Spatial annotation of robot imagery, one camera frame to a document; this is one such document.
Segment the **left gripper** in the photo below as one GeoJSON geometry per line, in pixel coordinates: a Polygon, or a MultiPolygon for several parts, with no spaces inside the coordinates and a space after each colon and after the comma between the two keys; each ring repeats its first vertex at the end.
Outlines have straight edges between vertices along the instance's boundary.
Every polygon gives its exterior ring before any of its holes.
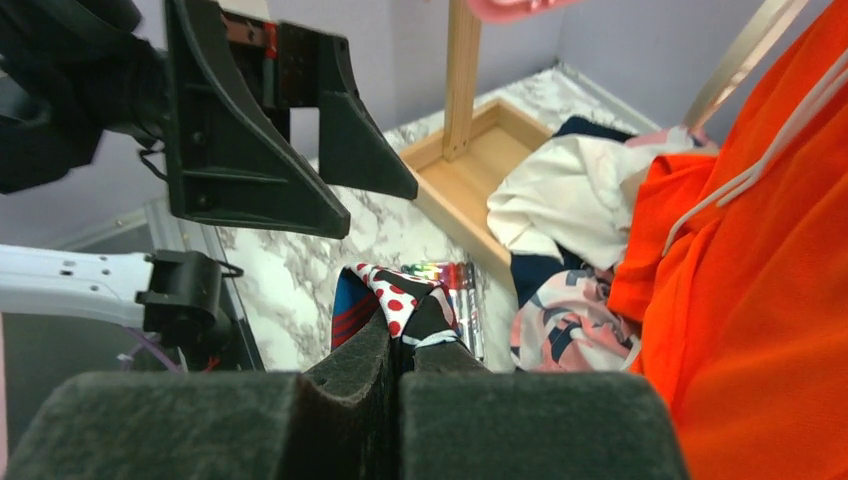
{"type": "Polygon", "coordinates": [[[272,20],[265,1],[219,6],[164,4],[173,215],[341,239],[350,213],[325,183],[417,198],[418,182],[360,98],[346,38],[272,20]],[[294,109],[317,106],[325,183],[280,133],[294,109]]]}

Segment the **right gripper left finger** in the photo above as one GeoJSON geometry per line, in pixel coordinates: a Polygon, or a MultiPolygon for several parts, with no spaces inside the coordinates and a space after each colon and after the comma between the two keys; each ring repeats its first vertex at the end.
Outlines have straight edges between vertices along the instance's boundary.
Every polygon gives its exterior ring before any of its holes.
{"type": "Polygon", "coordinates": [[[9,479],[383,479],[395,370],[385,318],[302,372],[85,373],[44,402],[9,479]]]}

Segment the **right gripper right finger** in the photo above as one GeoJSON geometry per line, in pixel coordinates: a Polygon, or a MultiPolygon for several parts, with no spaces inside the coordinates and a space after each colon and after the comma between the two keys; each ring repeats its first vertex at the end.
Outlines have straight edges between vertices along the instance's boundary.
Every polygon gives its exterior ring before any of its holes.
{"type": "Polygon", "coordinates": [[[666,407],[625,373],[493,373],[458,343],[400,379],[404,479],[687,479],[666,407]]]}

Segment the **comic print shorts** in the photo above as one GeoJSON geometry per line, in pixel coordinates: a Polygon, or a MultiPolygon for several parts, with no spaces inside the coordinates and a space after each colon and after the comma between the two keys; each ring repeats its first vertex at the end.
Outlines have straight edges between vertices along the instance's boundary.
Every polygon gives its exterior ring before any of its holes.
{"type": "Polygon", "coordinates": [[[369,263],[345,266],[331,321],[337,349],[380,314],[389,337],[416,350],[461,340],[448,289],[440,282],[369,263]]]}

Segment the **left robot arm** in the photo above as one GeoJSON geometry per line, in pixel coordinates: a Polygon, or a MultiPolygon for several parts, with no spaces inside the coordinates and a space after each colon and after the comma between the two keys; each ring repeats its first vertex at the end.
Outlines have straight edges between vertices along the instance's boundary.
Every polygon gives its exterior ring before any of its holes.
{"type": "MultiPolygon", "coordinates": [[[[204,225],[342,239],[344,186],[412,200],[418,184],[362,102],[348,40],[215,1],[167,1],[165,49],[130,1],[1,5],[1,191],[62,179],[107,131],[134,138],[171,213],[204,225]]],[[[221,291],[241,270],[198,251],[1,249],[1,308],[121,326],[188,371],[258,370],[221,291]]]]}

